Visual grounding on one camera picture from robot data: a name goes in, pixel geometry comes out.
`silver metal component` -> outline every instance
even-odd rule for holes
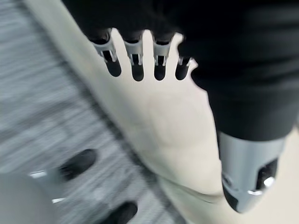
[[[104,43],[104,44],[93,43],[93,45],[94,45],[95,49],[97,50],[98,54],[104,58],[106,63],[108,62],[108,60],[105,58],[103,51],[109,51],[112,61],[116,62],[117,55],[116,55],[116,50],[115,50],[112,38],[110,38],[107,43]]]
[[[264,181],[264,189],[256,189],[259,170],[279,158],[285,139],[271,141],[248,141],[220,133],[220,160],[222,184],[238,203],[236,211],[242,213],[252,208],[275,177]]]
[[[126,41],[124,41],[124,43],[125,43],[125,47],[126,47],[127,54],[128,54],[129,60],[131,62],[131,65],[134,65],[132,55],[138,55],[138,64],[142,65],[142,57],[143,57],[142,39],[137,43],[128,43]]]
[[[182,57],[182,56],[178,57],[178,64],[179,65],[183,65],[183,59],[184,59],[184,57]],[[186,67],[188,67],[190,65],[191,60],[192,60],[192,58],[190,57],[188,63],[186,64]]]
[[[166,66],[166,61],[169,55],[169,49],[170,49],[171,42],[169,42],[166,45],[160,45],[154,42],[154,59],[155,59],[155,65],[158,65],[158,56],[163,56],[163,66]]]
[[[183,59],[184,57],[178,57],[178,64],[183,65]]]
[[[53,203],[62,201],[64,197],[64,179],[58,169],[41,170],[30,173],[51,197]]]

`silver prosthetic socket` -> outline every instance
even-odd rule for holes
[[[250,210],[273,185],[285,139],[248,141],[219,135],[222,186],[237,212]]]

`gray fabric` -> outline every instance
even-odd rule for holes
[[[0,172],[52,168],[86,148],[100,159],[67,184],[58,223],[85,224],[128,199],[139,204],[133,224],[184,223],[23,5],[1,0]]]

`prosthetic hand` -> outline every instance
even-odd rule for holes
[[[143,78],[143,30],[153,35],[157,80],[165,76],[173,34],[184,35],[176,77],[186,76],[190,59],[199,64],[191,76],[209,96],[224,195],[237,212],[252,208],[275,181],[284,138],[299,110],[299,5],[286,1],[275,5],[269,1],[248,5],[175,0],[63,2],[93,44],[101,45],[103,31],[119,30],[136,81]]]

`gray carpet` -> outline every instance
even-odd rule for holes
[[[0,172],[52,168],[95,148],[100,159],[66,186],[60,224],[85,224],[126,200],[131,224],[184,223],[154,175],[17,1],[0,2]]]

